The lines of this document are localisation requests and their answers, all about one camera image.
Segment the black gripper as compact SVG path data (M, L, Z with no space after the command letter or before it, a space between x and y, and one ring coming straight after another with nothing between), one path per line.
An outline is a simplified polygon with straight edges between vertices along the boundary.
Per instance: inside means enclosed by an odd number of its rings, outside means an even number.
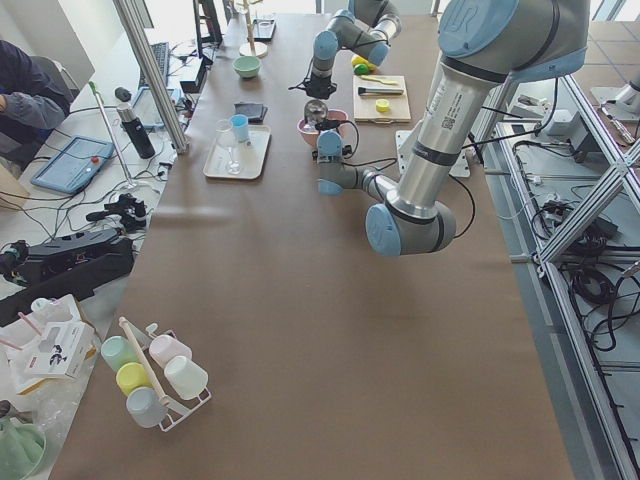
M297 85L289 87L289 90L304 91L311 98L329 98L336 92L336 84L331 81L330 77L311 75Z
M345 123L344 120L324 119L315 124L315 129L318 132L335 130L337 133L340 133L339 129L344 123Z

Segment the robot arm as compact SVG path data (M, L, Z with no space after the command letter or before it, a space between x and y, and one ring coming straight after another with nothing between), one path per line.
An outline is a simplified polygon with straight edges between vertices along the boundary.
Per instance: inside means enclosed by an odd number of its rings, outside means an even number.
M329 99L337 89L331 77L339 51L351 51L379 67L389 53L390 41L401 30L399 11L391 1L350 1L347 9L338 10L326 28L316 34L308 72L289 90L302 90L314 99Z
M343 162L338 132L321 123L319 190L355 188L377 199L366 215L371 247L384 256L436 252L456 233L438 201L489 92L507 80L532 82L580 69L586 55L586 1L452 1L438 30L436 85L399 181Z

